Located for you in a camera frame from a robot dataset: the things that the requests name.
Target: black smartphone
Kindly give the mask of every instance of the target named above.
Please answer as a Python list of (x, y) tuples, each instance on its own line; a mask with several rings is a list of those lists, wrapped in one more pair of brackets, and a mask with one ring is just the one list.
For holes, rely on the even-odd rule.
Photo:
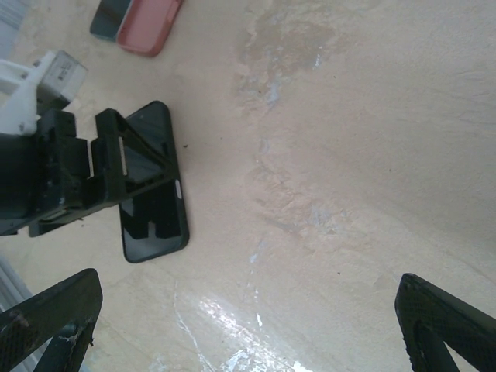
[(102, 0), (91, 22), (90, 33), (108, 41), (115, 41), (132, 0)]
[[(126, 121), (156, 150), (163, 152), (178, 170), (170, 117), (166, 105), (153, 102)], [(131, 149), (125, 148), (124, 155), (128, 176), (134, 181), (160, 171)], [(119, 213), (124, 257), (130, 263), (176, 252), (188, 243), (189, 228), (179, 172), (177, 178), (120, 203)]]

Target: gray phone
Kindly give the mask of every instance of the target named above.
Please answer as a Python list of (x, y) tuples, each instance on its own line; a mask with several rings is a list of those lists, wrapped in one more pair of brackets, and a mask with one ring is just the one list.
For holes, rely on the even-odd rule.
[(114, 41), (132, 0), (102, 0), (90, 26), (99, 39)]

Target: pink phone case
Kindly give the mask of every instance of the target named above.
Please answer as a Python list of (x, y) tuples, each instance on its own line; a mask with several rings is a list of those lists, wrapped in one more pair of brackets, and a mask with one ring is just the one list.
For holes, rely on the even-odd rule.
[(133, 0), (117, 35), (124, 50), (155, 57), (164, 48), (183, 0)]

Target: white robot part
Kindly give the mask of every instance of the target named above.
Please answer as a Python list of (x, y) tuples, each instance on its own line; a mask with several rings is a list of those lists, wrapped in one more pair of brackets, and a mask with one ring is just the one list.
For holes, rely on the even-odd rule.
[(0, 108), (0, 133), (33, 135), (38, 115), (69, 105), (87, 72), (64, 51), (48, 52), (32, 67), (0, 60), (0, 91), (9, 96)]

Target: floor surface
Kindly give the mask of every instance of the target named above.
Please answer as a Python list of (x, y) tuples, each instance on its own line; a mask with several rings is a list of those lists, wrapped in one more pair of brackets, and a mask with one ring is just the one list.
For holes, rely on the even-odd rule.
[(88, 69), (69, 109), (170, 106), (191, 242), (122, 256), (116, 208), (0, 249), (33, 292), (86, 267), (93, 371), (406, 371), (412, 272), (496, 316), (496, 2), (187, 0), (147, 59), (36, 0), (12, 59)]

